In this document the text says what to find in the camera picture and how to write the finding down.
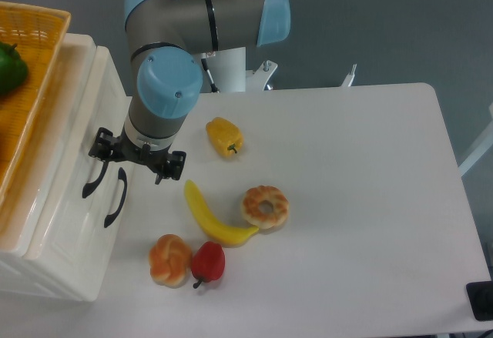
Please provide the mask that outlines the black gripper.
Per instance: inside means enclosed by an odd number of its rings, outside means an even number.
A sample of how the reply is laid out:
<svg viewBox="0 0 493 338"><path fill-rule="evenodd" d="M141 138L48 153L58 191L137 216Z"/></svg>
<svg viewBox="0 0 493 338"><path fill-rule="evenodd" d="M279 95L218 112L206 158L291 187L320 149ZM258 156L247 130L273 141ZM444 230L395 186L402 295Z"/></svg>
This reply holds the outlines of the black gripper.
<svg viewBox="0 0 493 338"><path fill-rule="evenodd" d="M102 162L130 161L146 166L156 174L156 185L164 179L180 180L186 163L184 151L169 152L169 146L154 151L140 148L125 133L114 136L104 127L99 127L89 156Z"/></svg>

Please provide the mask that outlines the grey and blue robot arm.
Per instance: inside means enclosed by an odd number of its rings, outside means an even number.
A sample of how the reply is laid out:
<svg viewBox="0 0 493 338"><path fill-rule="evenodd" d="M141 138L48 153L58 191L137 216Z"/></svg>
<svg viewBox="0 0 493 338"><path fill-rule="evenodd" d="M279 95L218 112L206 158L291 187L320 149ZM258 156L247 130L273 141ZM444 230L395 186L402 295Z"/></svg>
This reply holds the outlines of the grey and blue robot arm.
<svg viewBox="0 0 493 338"><path fill-rule="evenodd" d="M197 56L281 42L290 17L289 0L125 0L135 91L121 133L100 128L89 155L179 179L186 153L170 147L203 85Z"/></svg>

